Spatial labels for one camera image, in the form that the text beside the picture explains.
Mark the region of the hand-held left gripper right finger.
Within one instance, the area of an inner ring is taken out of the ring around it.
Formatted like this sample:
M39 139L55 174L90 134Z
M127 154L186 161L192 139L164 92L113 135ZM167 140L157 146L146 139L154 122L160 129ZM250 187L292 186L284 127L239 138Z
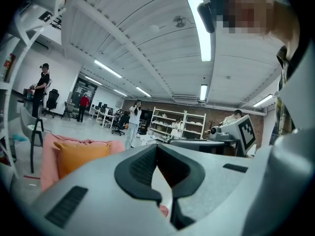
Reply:
M179 207L194 223L182 230L167 223L157 226L159 236L241 236L253 197L247 181L254 159L197 152L172 145L159 145L201 165L205 177L190 196L179 198Z

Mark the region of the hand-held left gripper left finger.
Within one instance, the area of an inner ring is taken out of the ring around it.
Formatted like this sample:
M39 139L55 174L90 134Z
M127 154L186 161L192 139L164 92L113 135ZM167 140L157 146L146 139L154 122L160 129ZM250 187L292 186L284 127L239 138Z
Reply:
M143 147L125 150L84 164L46 189L32 204L49 235L57 236L170 236L176 229L154 201L134 199L114 178L115 167ZM87 189L63 228L46 215L74 187Z

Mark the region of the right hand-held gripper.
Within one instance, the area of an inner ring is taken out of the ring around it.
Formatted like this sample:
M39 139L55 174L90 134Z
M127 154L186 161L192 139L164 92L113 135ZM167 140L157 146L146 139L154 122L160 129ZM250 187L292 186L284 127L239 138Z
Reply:
M245 156L256 144L256 138L249 115L240 118L229 116L218 127L217 140L234 140L238 142L237 156ZM223 154L225 143L211 140L170 139L169 144L194 151Z

